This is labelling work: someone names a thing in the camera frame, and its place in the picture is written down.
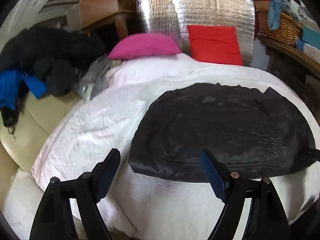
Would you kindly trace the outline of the black quilted jacket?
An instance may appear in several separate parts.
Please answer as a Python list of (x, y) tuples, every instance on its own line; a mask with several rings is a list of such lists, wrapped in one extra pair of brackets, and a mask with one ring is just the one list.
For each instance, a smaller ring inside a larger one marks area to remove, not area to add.
[(315, 136), (298, 108), (272, 88), (196, 83), (155, 100), (131, 142), (133, 172), (204, 183), (200, 154), (208, 150), (247, 179), (275, 177), (313, 164)]

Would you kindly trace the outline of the white bed blanket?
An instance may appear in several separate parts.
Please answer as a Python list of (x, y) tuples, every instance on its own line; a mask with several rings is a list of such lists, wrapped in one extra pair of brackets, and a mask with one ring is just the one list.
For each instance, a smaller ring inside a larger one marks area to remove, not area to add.
[(188, 55), (130, 60), (108, 87), (77, 104), (40, 150), (31, 173), (79, 177), (116, 148), (121, 162), (98, 209), (110, 230), (138, 239), (207, 239), (223, 202), (200, 165), (209, 150), (241, 178), (270, 177), (287, 220), (319, 197), (319, 125), (283, 81), (250, 67)]

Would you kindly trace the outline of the wooden side table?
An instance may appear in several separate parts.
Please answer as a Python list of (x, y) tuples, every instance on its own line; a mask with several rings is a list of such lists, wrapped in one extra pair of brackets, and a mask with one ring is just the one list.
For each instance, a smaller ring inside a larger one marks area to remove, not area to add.
[(312, 59), (308, 55), (304, 54), (300, 50), (293, 48), (287, 44), (283, 44), (279, 41), (276, 41), (276, 40), (273, 40), (271, 38), (264, 37), (261, 35), (258, 35), (257, 38), (259, 39), (259, 41), (262, 44), (264, 44), (268, 47), (271, 47), (271, 48), (291, 57), (292, 59), (299, 62), (300, 64), (302, 64), (305, 68), (310, 70), (310, 72), (312, 72), (312, 74), (319, 80), (319, 78), (320, 78), (320, 72), (319, 72), (320, 64), (317, 61), (315, 61), (314, 59)]

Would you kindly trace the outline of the tissue pack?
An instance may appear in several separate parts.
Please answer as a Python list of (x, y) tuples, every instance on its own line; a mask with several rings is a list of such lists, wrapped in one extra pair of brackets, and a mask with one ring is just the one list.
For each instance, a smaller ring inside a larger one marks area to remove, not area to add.
[(316, 47), (302, 41), (300, 38), (296, 38), (296, 48), (320, 63), (320, 50)]

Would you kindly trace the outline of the beige sofa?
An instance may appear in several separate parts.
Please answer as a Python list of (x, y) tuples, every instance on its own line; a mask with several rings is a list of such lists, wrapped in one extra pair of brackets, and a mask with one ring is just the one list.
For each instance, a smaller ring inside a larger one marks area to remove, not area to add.
[(80, 101), (74, 92), (36, 99), (28, 93), (13, 135), (1, 126), (1, 205), (18, 170), (31, 174), (40, 149), (58, 123)]

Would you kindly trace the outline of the teal cardboard box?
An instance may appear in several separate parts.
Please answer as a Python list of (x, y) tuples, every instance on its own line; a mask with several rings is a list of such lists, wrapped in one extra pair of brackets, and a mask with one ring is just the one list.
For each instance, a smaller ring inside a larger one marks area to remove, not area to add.
[(302, 41), (320, 49), (320, 33), (308, 27), (302, 29)]

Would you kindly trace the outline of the wicker basket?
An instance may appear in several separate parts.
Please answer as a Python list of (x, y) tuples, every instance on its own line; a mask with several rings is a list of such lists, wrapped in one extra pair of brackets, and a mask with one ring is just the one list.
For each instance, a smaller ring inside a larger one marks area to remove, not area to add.
[(294, 47), (296, 38), (301, 37), (303, 26), (287, 14), (280, 13), (280, 22), (276, 30), (268, 27), (268, 10), (256, 11), (260, 35)]

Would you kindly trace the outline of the red pillow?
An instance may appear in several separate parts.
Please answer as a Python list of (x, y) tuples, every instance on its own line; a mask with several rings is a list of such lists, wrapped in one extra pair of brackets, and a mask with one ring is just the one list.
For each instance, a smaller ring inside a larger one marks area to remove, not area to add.
[(243, 65), (234, 27), (188, 25), (187, 29), (193, 59), (200, 62)]

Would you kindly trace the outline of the grey garment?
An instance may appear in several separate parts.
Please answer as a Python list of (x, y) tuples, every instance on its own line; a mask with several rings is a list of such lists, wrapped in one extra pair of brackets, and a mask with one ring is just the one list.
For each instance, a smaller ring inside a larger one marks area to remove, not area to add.
[(114, 67), (122, 65), (123, 60), (113, 60), (106, 55), (96, 59), (89, 67), (73, 90), (82, 100), (90, 101), (108, 88), (109, 77), (107, 72)]

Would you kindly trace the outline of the blue jacket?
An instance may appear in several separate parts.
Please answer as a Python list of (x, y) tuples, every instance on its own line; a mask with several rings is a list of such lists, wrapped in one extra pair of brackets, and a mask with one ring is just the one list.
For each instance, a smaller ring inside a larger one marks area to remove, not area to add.
[(36, 76), (27, 75), (18, 70), (5, 70), (1, 72), (1, 108), (16, 109), (18, 91), (22, 82), (27, 85), (27, 90), (31, 91), (37, 99), (47, 92), (45, 83)]

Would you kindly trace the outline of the blue cloth in basket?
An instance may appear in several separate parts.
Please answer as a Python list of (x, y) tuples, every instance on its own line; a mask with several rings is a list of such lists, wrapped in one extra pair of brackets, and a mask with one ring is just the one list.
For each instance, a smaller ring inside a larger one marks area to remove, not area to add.
[(270, 0), (268, 5), (268, 27), (270, 30), (276, 30), (280, 25), (280, 15), (285, 6), (285, 2), (284, 0)]

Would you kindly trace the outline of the black coat pile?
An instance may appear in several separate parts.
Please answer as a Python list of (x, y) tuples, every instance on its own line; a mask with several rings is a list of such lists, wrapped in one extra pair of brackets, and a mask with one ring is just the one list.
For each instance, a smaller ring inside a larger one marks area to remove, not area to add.
[[(47, 92), (42, 97), (48, 94), (62, 96), (70, 92), (91, 63), (104, 53), (104, 46), (87, 35), (33, 26), (22, 30), (4, 45), (1, 50), (1, 72), (18, 70), (36, 76), (47, 86)], [(22, 82), (16, 109), (1, 108), (5, 127), (15, 128), (21, 100), (28, 92), (31, 91)]]

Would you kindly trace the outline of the pink pillow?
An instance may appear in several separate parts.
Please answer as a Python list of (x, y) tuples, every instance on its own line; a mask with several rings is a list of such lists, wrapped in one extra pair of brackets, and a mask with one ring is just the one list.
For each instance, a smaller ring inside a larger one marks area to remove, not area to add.
[(159, 33), (140, 33), (121, 40), (107, 56), (109, 59), (131, 60), (145, 56), (180, 54), (175, 40)]

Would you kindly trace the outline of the silver foil headboard panel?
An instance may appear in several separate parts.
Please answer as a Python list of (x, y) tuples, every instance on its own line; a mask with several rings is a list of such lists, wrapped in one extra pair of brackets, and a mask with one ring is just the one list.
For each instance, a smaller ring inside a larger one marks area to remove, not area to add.
[(255, 8), (251, 0), (136, 0), (142, 30), (172, 37), (190, 54), (189, 25), (231, 26), (236, 30), (242, 62), (251, 66)]

